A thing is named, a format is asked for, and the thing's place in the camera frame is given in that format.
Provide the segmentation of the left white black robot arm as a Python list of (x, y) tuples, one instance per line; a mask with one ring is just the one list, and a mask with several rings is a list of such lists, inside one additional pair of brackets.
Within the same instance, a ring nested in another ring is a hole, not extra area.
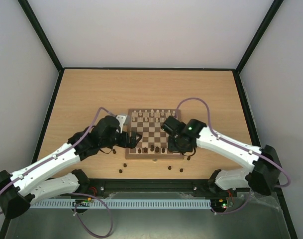
[(127, 116), (106, 116), (96, 125), (91, 124), (75, 133), (56, 151), (41, 160), (12, 173), (0, 171), (0, 208), (6, 219), (24, 214), (31, 205), (61, 194), (84, 193), (89, 179), (82, 170), (75, 170), (61, 179), (51, 177), (104, 148), (115, 146), (133, 149), (142, 135), (123, 130)]

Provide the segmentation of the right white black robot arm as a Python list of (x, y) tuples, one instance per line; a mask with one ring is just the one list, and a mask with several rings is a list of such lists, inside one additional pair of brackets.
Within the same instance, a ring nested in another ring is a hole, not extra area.
[(209, 190), (220, 195), (233, 188), (251, 188), (252, 191), (269, 196), (276, 187), (281, 164), (276, 150), (241, 143), (213, 130), (210, 125), (197, 119), (188, 123), (169, 116), (161, 125), (168, 134), (168, 150), (174, 153), (194, 153), (203, 148), (222, 155), (241, 166), (240, 169), (218, 169), (211, 175)]

